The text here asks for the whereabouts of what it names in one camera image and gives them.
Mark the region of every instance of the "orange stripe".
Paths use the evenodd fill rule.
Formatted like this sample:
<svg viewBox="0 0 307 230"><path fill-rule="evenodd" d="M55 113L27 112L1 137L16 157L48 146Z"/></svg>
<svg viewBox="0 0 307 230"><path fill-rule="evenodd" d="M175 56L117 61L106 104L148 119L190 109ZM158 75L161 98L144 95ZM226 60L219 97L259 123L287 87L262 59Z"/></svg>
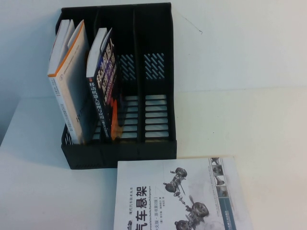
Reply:
<svg viewBox="0 0 307 230"><path fill-rule="evenodd" d="M82 22L82 25L81 25L80 30L79 30L79 32L78 32L78 35L76 36L75 40L73 41L71 47L69 48L67 54L65 55L65 58L63 59L63 61L62 61L61 64L60 64L60 66L57 68L57 70L56 70L55 73L48 74L48 77L52 78L52 77L56 77L56 76L57 76L59 70L62 68L64 62L66 61L66 59L67 59L67 57L68 57L68 55L69 55L69 53L71 52L73 46L75 45L75 43L76 43L76 41L77 41L77 39L78 39L78 37L79 37L79 35L80 35L80 32L81 32L83 26L84 26L84 21Z"/></svg>

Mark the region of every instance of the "book spine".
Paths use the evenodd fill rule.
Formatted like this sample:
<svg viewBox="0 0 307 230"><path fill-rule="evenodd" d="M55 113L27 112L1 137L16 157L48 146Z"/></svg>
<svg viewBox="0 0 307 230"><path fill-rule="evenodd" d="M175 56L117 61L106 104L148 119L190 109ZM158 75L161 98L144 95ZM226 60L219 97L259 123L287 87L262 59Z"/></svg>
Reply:
<svg viewBox="0 0 307 230"><path fill-rule="evenodd" d="M54 92L54 94L57 98L57 101L59 103L61 112L63 114L64 120L65 120L65 123L66 123L66 126L67 126L67 129L69 131L69 134L71 135L71 140L74 144L79 144L78 136L77 136L76 131L75 131L73 125L72 125L72 120L69 116L68 109L67 109L66 103L64 101L63 95L60 91L58 81L55 77L50 77L49 80L50 80L51 86L53 88L53 92Z"/></svg>
<svg viewBox="0 0 307 230"><path fill-rule="evenodd" d="M109 123L108 117L106 116L106 113L104 111L104 108L101 103L101 98L99 95L99 91L97 90L96 84L94 82L94 78L88 78L89 85L90 85L90 91L93 97L93 101L95 104L96 111L98 113L98 117L101 123L101 129L102 134L104 138L104 142L110 142L111 141L111 124Z"/></svg>

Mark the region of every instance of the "wheel illustration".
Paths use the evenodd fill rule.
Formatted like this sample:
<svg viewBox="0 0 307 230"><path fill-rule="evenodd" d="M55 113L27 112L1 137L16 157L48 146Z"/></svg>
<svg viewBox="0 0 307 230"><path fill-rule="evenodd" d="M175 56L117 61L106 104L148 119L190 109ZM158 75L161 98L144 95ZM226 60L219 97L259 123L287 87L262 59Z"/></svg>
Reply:
<svg viewBox="0 0 307 230"><path fill-rule="evenodd" d="M189 230L187 221L184 221L184 220L180 220L178 222L176 221L175 225L176 225L177 230Z"/></svg>
<svg viewBox="0 0 307 230"><path fill-rule="evenodd" d="M175 187L172 184L166 184L165 189L170 193L174 193L176 191Z"/></svg>
<svg viewBox="0 0 307 230"><path fill-rule="evenodd" d="M209 211L203 203L195 202L192 206L192 209L195 210L196 216L198 217L205 217L209 215Z"/></svg>
<svg viewBox="0 0 307 230"><path fill-rule="evenodd" d="M188 175L187 171L183 168L176 168L175 173L179 174L182 177L186 177Z"/></svg>

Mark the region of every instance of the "slotted vent pattern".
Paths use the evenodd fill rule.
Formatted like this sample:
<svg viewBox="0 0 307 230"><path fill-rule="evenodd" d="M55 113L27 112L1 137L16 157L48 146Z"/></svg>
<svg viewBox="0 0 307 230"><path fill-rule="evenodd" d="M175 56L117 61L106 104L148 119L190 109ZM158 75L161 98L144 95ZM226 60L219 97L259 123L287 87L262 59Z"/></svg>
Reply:
<svg viewBox="0 0 307 230"><path fill-rule="evenodd" d="M165 78L164 53L144 54L146 80L158 81Z"/></svg>
<svg viewBox="0 0 307 230"><path fill-rule="evenodd" d="M145 97L145 138L167 139L168 119L166 95Z"/></svg>
<svg viewBox="0 0 307 230"><path fill-rule="evenodd" d="M118 122L124 123L123 134L121 139L136 139L138 133L138 97L127 96L125 97L127 111L126 113L118 114ZM100 138L101 123L98 121L93 140L99 140Z"/></svg>
<svg viewBox="0 0 307 230"><path fill-rule="evenodd" d="M123 81L135 81L135 67L134 56L132 54L123 54L118 56L118 63L120 66Z"/></svg>

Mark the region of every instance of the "black book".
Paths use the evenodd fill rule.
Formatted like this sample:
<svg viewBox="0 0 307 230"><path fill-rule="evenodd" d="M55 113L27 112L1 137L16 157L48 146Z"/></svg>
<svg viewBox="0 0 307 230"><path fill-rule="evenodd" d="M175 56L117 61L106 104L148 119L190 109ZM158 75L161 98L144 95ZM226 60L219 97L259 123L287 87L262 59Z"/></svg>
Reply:
<svg viewBox="0 0 307 230"><path fill-rule="evenodd" d="M89 53L86 76L101 122L103 141L110 142L120 138L123 124L119 121L118 114L124 111L124 103L112 29L107 34L106 28L98 30Z"/></svg>

